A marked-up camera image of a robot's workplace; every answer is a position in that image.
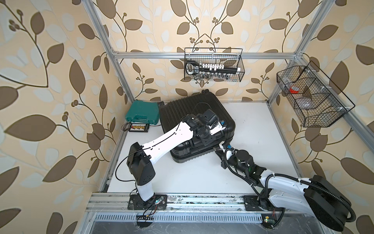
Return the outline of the black hard-shell suitcase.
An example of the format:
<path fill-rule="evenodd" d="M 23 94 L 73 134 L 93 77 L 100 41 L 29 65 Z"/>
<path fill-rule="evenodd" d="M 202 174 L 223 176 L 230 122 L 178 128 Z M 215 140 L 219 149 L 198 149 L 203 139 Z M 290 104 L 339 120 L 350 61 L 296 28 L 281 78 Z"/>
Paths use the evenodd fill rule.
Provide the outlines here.
<path fill-rule="evenodd" d="M 164 133 L 179 133 L 184 128 L 192 138 L 171 149 L 173 160 L 184 163 L 212 152 L 221 142 L 229 144 L 236 124 L 218 98 L 209 90 L 200 94 L 159 103 Z"/>

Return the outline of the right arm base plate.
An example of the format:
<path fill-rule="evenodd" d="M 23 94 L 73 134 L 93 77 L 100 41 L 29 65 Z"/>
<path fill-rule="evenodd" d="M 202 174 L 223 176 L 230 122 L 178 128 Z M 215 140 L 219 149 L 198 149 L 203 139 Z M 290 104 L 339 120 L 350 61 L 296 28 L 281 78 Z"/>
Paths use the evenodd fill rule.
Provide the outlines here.
<path fill-rule="evenodd" d="M 262 199 L 258 196 L 247 195 L 243 196 L 244 206 L 246 211 L 264 211 L 264 212 L 280 212 L 282 208 L 273 206 L 268 199 Z"/>

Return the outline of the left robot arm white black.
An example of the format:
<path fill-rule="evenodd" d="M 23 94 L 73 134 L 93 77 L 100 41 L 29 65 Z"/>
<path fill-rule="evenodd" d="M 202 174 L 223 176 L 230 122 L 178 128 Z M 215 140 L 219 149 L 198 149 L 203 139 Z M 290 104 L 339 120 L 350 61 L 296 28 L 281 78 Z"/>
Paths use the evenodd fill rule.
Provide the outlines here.
<path fill-rule="evenodd" d="M 127 157 L 129 172 L 135 179 L 136 189 L 142 201 L 147 202 L 155 196 L 152 180 L 155 177 L 154 165 L 159 159 L 176 146 L 194 137 L 203 145 L 215 141 L 215 134 L 223 131 L 225 121 L 208 109 L 203 114 L 189 114 L 183 117 L 176 127 L 159 138 L 144 145 L 134 143 Z"/>

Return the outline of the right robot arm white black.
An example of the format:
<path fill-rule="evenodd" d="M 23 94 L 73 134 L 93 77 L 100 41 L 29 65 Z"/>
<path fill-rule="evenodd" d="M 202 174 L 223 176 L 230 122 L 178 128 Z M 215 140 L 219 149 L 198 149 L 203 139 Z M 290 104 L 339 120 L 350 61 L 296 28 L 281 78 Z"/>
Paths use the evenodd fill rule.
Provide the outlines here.
<path fill-rule="evenodd" d="M 259 206 L 295 210 L 311 215 L 326 227 L 342 232 L 356 220 L 352 204 L 336 187 L 320 175 L 300 178 L 275 173 L 254 163 L 246 150 L 231 145 L 215 149 L 221 167 L 246 182 L 258 196 Z"/>

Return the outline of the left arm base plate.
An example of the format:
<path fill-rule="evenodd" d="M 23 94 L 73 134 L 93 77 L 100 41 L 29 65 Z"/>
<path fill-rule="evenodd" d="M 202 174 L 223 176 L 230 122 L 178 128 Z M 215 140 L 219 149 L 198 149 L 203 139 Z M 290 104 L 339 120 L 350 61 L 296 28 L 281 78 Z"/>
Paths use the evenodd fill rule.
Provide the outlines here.
<path fill-rule="evenodd" d="M 168 196 L 155 194 L 147 201 L 143 201 L 138 194 L 130 195 L 128 210 L 146 210 L 157 207 L 158 210 L 165 210 L 167 207 Z"/>

